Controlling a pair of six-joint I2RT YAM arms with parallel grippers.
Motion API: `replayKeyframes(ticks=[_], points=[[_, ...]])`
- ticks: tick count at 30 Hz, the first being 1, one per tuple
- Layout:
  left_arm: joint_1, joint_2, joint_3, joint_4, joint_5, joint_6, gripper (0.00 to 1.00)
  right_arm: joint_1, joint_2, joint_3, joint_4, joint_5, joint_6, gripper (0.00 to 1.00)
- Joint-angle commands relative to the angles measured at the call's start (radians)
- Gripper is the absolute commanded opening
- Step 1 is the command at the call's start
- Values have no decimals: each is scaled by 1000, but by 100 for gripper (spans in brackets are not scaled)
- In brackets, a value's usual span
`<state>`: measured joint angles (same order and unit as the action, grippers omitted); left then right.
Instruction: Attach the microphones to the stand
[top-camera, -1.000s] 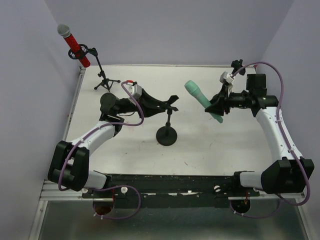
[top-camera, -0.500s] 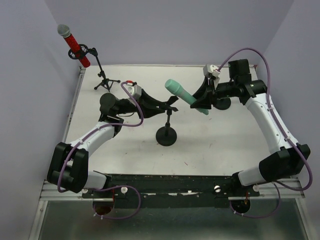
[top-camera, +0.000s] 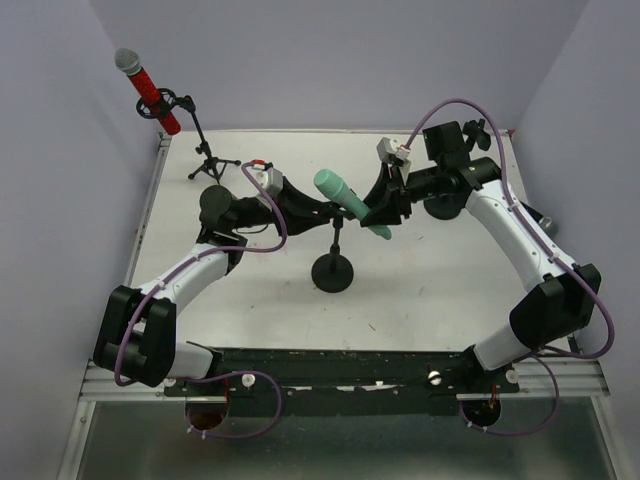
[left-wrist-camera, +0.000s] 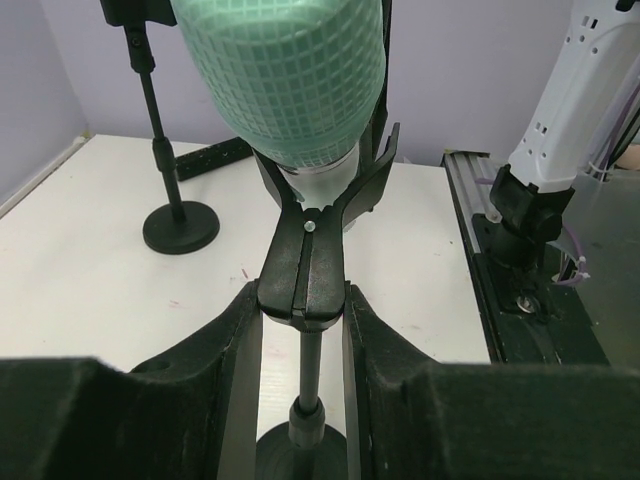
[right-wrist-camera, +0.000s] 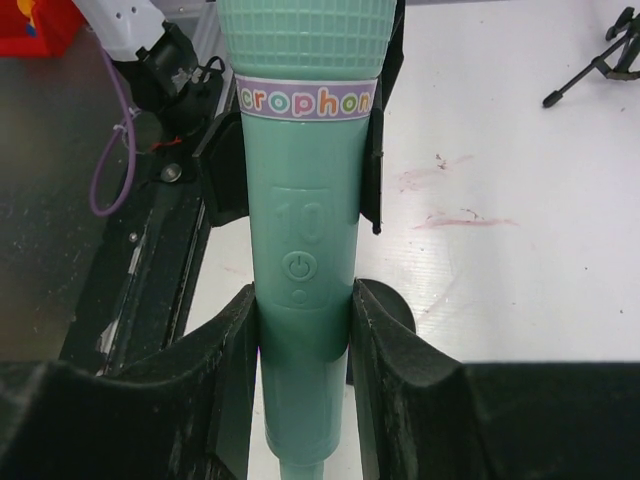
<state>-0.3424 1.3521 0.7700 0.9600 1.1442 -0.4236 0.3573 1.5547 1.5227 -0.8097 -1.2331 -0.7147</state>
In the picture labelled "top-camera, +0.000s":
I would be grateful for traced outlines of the black round-base clip stand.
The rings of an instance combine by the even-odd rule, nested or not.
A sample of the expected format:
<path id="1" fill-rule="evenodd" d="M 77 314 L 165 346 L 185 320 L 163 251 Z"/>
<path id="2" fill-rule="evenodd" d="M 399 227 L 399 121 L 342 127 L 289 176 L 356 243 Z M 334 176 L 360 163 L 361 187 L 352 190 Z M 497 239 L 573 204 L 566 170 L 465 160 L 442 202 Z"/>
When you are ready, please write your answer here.
<path id="1" fill-rule="evenodd" d="M 338 214 L 332 221 L 334 235 L 329 252 L 320 256 L 312 265 L 311 279 L 314 285 L 325 293 L 345 291 L 354 280 L 351 262 L 341 254 L 340 233 L 344 226 L 344 216 Z"/>

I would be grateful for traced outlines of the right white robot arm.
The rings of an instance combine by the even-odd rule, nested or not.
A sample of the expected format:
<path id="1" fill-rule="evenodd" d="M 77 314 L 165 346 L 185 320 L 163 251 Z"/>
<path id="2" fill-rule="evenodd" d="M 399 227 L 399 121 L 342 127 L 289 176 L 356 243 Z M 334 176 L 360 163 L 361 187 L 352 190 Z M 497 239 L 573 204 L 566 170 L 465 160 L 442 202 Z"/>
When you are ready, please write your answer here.
<path id="1" fill-rule="evenodd" d="M 468 347 L 455 367 L 459 379 L 471 380 L 534 353 L 550 342 L 588 325 L 592 294 L 601 275 L 592 264 L 579 265 L 555 246 L 539 222 L 541 215 L 520 202 L 503 169 L 491 158 L 472 159 L 488 151 L 491 137 L 484 120 L 456 121 L 423 130 L 430 168 L 412 171 L 409 150 L 384 137 L 377 145 L 382 163 L 376 183 L 365 197 L 367 227 L 399 225 L 421 203 L 438 220 L 468 211 L 496 241 L 515 268 L 525 297 L 506 324 Z"/>

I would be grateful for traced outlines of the teal toy microphone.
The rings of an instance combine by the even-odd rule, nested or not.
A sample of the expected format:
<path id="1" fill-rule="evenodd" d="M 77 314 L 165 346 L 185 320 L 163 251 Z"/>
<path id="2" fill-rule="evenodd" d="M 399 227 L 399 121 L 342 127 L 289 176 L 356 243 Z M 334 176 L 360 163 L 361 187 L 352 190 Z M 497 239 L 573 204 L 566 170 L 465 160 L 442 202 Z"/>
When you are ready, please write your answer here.
<path id="1" fill-rule="evenodd" d="M 370 208 L 354 193 L 344 179 L 332 170 L 319 170 L 313 182 L 326 199 L 352 213 L 357 220 L 363 221 L 369 214 Z"/>

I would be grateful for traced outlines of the black tripod shock-mount stand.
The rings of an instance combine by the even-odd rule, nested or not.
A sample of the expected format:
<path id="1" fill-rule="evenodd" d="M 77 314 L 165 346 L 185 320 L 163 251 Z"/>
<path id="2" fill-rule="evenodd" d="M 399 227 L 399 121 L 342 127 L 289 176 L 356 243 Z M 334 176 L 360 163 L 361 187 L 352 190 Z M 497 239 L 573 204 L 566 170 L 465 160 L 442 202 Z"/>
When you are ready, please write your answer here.
<path id="1" fill-rule="evenodd" d="M 195 152 L 204 157 L 202 164 L 188 174 L 188 179 L 194 180 L 198 174 L 203 173 L 220 183 L 227 166 L 239 167 L 241 161 L 222 159 L 213 155 L 209 142 L 206 140 L 201 128 L 196 113 L 196 105 L 191 96 L 177 96 L 171 89 L 160 88 L 155 97 L 147 99 L 140 97 L 136 103 L 136 111 L 139 116 L 149 120 L 156 120 L 169 136 L 175 136 L 181 132 L 181 125 L 173 114 L 175 108 L 180 108 L 191 116 L 200 140 L 200 143 L 195 147 Z"/>

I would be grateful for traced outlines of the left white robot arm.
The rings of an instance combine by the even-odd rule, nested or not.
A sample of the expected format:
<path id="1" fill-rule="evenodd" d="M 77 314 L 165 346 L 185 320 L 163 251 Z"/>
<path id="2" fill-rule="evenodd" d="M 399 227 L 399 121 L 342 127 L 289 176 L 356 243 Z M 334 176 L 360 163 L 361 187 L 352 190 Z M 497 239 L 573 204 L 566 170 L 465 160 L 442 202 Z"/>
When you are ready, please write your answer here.
<path id="1" fill-rule="evenodd" d="M 229 275 L 246 253 L 283 248 L 249 246 L 241 230 L 273 225 L 281 240 L 329 223 L 339 213 L 295 189 L 287 179 L 259 187 L 253 197 L 235 197 L 213 185 L 199 199 L 201 224 L 186 256 L 158 278 L 109 296 L 93 353 L 94 363 L 113 372 L 121 387 L 154 387 L 165 379 L 200 380 L 213 373 L 220 355 L 214 349 L 177 338 L 178 316 L 206 288 Z"/>

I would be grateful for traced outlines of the red microphone silver head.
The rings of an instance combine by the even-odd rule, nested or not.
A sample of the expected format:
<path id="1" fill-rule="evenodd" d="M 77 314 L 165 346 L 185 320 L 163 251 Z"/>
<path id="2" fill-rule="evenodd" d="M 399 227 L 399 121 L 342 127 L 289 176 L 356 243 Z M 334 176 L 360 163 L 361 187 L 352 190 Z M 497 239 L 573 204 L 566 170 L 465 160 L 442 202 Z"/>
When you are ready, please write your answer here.
<path id="1" fill-rule="evenodd" d="M 181 126 L 163 94 L 142 67 L 139 55 L 131 49 L 119 48 L 114 54 L 114 62 L 139 93 L 142 101 L 140 112 L 149 114 L 151 119 L 157 120 L 167 134 L 178 134 Z"/>

